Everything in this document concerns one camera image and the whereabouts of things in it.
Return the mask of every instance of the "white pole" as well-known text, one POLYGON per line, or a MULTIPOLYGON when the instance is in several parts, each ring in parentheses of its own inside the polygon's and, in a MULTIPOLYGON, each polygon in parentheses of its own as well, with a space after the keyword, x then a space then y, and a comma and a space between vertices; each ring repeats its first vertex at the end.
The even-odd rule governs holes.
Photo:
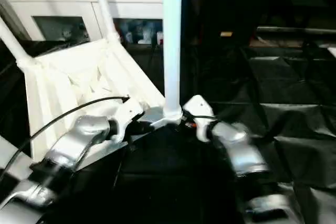
POLYGON ((18 66, 23 63, 23 61, 27 62, 32 60, 32 58, 26 53, 1 17, 0 37, 7 48, 11 51, 12 55, 15 57, 18 66))
POLYGON ((101 10, 101 14, 103 16, 103 20, 105 23, 105 27, 106 27, 106 37, 107 39, 119 39, 119 35, 115 29, 114 23, 113 23, 113 18, 112 18, 112 14, 110 12, 110 7, 109 7, 109 3, 107 2, 107 0, 98 0, 99 2, 99 6, 100 6, 100 10, 101 10))
POLYGON ((165 118, 179 121, 180 106, 181 0, 163 0, 163 56, 165 118))

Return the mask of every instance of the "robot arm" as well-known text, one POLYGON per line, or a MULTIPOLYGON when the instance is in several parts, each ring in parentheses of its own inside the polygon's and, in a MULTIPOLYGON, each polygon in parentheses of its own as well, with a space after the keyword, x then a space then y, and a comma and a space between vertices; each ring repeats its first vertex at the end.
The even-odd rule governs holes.
POLYGON ((300 223, 243 125, 198 118, 197 115, 213 116, 211 107, 200 95, 194 96, 184 109, 196 115, 193 120, 197 126, 197 138, 202 142, 211 142, 220 157, 229 161, 236 176, 238 198, 243 202, 247 223, 300 223))
POLYGON ((120 143, 127 126, 142 113, 141 106, 129 99, 110 119, 106 116, 80 116, 44 159, 31 167, 33 172, 29 177, 22 180, 0 204, 0 223, 38 223, 43 209, 66 188, 90 148, 105 140, 120 143))

